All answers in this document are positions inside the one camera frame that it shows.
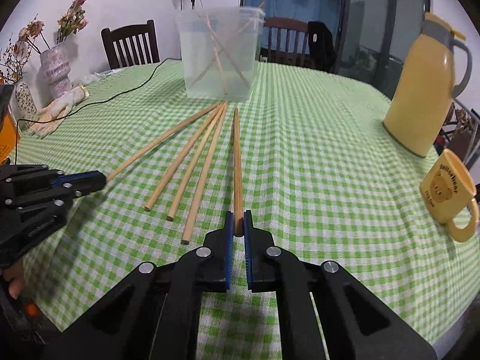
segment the orange box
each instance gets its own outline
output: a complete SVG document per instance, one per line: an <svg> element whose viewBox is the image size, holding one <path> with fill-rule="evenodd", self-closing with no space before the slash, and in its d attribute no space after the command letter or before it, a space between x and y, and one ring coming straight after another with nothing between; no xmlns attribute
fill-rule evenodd
<svg viewBox="0 0 480 360"><path fill-rule="evenodd" d="M15 148L15 133L15 123L8 112L3 119L3 126L0 131L0 163Z"/></svg>

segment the yellow mug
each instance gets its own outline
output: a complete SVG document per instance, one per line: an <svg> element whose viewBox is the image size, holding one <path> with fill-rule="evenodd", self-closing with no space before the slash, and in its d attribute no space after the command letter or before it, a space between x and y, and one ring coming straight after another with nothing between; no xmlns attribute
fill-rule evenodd
<svg viewBox="0 0 480 360"><path fill-rule="evenodd" d="M455 241L465 242L472 237L479 221L479 207L475 200L477 188L453 151L443 150L421 182L420 191L431 216L438 223L447 225ZM466 205L470 205L470 222L464 228L457 228L453 218Z"/></svg>

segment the silver bolt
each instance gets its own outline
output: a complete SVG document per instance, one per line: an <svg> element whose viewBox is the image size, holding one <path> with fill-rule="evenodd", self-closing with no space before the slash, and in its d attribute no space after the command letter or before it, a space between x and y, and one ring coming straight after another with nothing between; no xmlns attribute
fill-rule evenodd
<svg viewBox="0 0 480 360"><path fill-rule="evenodd" d="M279 247L276 247L276 246L270 246L268 249L267 249L267 254L269 256L272 256L272 257L277 257L279 256L280 254L282 254L282 249L280 249Z"/></svg>
<svg viewBox="0 0 480 360"><path fill-rule="evenodd" d="M142 264L140 264L140 266L138 267L138 270L140 271L140 273L143 273L143 274L149 274L150 272L152 272L154 269L154 266L151 262L144 262Z"/></svg>
<svg viewBox="0 0 480 360"><path fill-rule="evenodd" d="M210 256L210 253L212 253L212 251L210 250L210 248L202 246L199 247L195 253L198 257L208 257Z"/></svg>
<svg viewBox="0 0 480 360"><path fill-rule="evenodd" d="M331 274L334 274L336 271L338 271L338 264L335 261L327 261L325 264L323 264L323 269Z"/></svg>

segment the human hand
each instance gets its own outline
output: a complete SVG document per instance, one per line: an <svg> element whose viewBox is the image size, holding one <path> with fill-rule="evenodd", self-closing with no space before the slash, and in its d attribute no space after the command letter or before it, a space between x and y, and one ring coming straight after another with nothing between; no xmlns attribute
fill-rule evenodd
<svg viewBox="0 0 480 360"><path fill-rule="evenodd" d="M21 290L25 287L23 261L20 259L10 268L3 271L3 278L9 282L8 292L10 296L17 299Z"/></svg>

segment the white textured vase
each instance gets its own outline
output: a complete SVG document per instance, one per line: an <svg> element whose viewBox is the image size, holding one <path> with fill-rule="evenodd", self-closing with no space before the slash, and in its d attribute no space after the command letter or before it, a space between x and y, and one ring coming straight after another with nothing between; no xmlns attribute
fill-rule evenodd
<svg viewBox="0 0 480 360"><path fill-rule="evenodd" d="M15 102L20 108L20 115L23 119L35 120L37 116L37 107L33 101L32 93L28 85L23 81L19 81L15 84ZM25 126L22 128L29 128L33 123L25 122Z"/></svg>
<svg viewBox="0 0 480 360"><path fill-rule="evenodd" d="M64 92L72 89L68 74L70 64L63 43L57 44L40 54L45 82L50 88L53 100L59 98Z"/></svg>

